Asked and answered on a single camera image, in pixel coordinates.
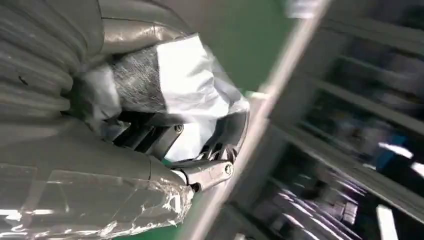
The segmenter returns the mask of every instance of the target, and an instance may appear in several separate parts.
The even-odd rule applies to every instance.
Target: metal frame
[[[247,171],[246,167],[251,166],[252,162],[262,161],[262,159],[260,159],[261,157],[254,153],[264,148],[262,146],[264,144],[262,139],[263,136],[268,129],[275,127],[278,128],[278,134],[281,134],[289,143],[294,144],[321,163],[335,169],[349,180],[357,183],[360,187],[374,193],[381,199],[391,203],[394,207],[424,224],[424,198],[383,175],[362,166],[343,152],[291,123],[286,122],[284,119],[273,119],[272,124],[271,120],[268,119],[275,104],[281,97],[282,90],[285,88],[289,79],[293,78],[292,75],[296,65],[303,56],[305,48],[308,46],[313,34],[317,30],[321,18],[326,12],[330,2],[331,0],[321,1],[316,18],[299,21],[287,46],[282,49],[280,57],[276,61],[268,81],[260,89],[260,92],[265,93],[266,98],[262,98],[262,101],[258,105],[254,103],[253,109],[255,114],[251,114],[249,124],[251,128],[247,132],[244,145],[234,166],[237,170],[236,174],[229,182],[218,186],[211,192],[207,192],[200,198],[196,205],[201,206],[204,211],[199,211],[197,215],[192,215],[190,217],[189,221],[184,224],[179,239],[201,240],[205,238],[207,232],[211,229],[212,223],[216,220],[221,206],[223,206],[230,192],[234,190],[235,186],[241,181],[241,172]],[[379,22],[369,18],[340,14],[339,12],[331,12],[326,15],[320,27],[347,34],[351,37],[372,40],[384,45],[424,55],[424,33],[406,27]],[[339,58],[353,64],[358,64],[364,68],[371,68],[374,71],[385,71],[389,74],[396,74],[395,72],[380,69],[366,62],[343,55],[339,56]],[[301,72],[297,72],[297,78],[299,75],[302,78],[310,80],[311,84],[316,86],[319,91],[327,92],[359,108],[424,135],[424,123],[413,117],[392,110],[334,84],[316,79],[313,76],[305,76]],[[227,204],[225,206],[224,212],[227,214],[230,213],[232,219],[236,219],[239,224],[247,227],[252,236],[256,236],[258,239],[267,239],[266,234],[261,233],[259,229],[252,225],[252,222],[248,221],[248,219],[238,212],[236,208],[229,208]]]

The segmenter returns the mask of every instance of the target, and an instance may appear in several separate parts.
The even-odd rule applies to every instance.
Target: white fabric
[[[196,158],[215,132],[216,120],[204,120],[184,124],[181,135],[169,149],[165,159],[178,162]]]
[[[231,100],[217,87],[222,79],[214,75],[215,58],[198,35],[160,44],[156,51],[167,113],[191,118],[187,122],[229,114]]]

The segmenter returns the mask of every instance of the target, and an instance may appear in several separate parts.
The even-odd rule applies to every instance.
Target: metal rod
[[[279,124],[284,137],[324,165],[424,224],[424,198],[298,127]]]
[[[408,76],[404,73],[398,73],[396,71],[387,70],[387,69],[384,69],[382,67],[375,66],[371,63],[356,59],[354,57],[340,55],[338,58],[341,59],[341,60],[344,60],[346,62],[356,64],[358,66],[361,66],[361,67],[364,67],[364,68],[367,68],[367,69],[371,69],[371,70],[376,71],[376,72],[384,73],[387,76],[391,76],[391,77],[394,77],[394,78],[399,78],[399,79],[410,78],[410,76]]]
[[[265,233],[263,233],[252,221],[250,221],[242,212],[240,212],[232,204],[226,204],[223,208],[226,214],[232,219],[240,223],[249,235],[254,239],[271,240]]]
[[[404,126],[405,128],[413,130],[421,135],[424,135],[424,122],[422,121],[419,121],[413,117],[405,115],[396,110],[392,110],[382,104],[368,100],[363,96],[354,94],[334,84],[331,84],[322,80],[318,80],[318,79],[312,79],[311,81],[322,90],[334,96],[337,96],[338,98],[343,99],[346,102],[349,102],[355,106],[363,108],[384,119],[390,120],[391,122]]]
[[[190,210],[192,214],[185,220],[181,231],[177,235],[177,239],[205,239],[218,216],[221,206],[234,189],[241,173],[246,168],[247,163],[251,160],[254,151],[257,149],[261,136],[264,135],[269,125],[268,116],[318,28],[321,18],[327,11],[330,2],[331,0],[321,0],[320,5],[316,7],[315,17],[300,20],[296,28],[292,31],[287,44],[281,49],[265,86],[261,87],[259,90],[259,92],[265,93],[267,98],[260,101],[257,109],[255,109],[254,103],[251,104],[251,109],[254,111],[254,114],[250,114],[250,127],[247,131],[240,153],[237,156],[237,160],[235,161],[234,175],[229,181],[210,189],[197,198],[196,204],[194,204],[191,207],[192,210]]]
[[[333,14],[322,26],[340,33],[424,55],[424,33],[372,19]]]

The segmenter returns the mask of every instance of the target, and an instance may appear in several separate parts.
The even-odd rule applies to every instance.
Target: plastic wrap
[[[0,166],[0,239],[110,239],[176,225],[187,214],[190,187],[161,181]]]
[[[75,92],[91,106],[85,111],[86,122],[122,110],[192,123],[249,109],[197,34],[114,56],[80,79],[85,87]]]

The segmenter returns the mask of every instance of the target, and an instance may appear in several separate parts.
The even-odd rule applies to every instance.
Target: screw
[[[233,173],[233,166],[231,166],[230,164],[225,166],[225,173],[228,175],[231,175]]]
[[[180,134],[183,132],[184,126],[182,124],[176,125],[173,127],[173,129],[175,130],[176,134]]]

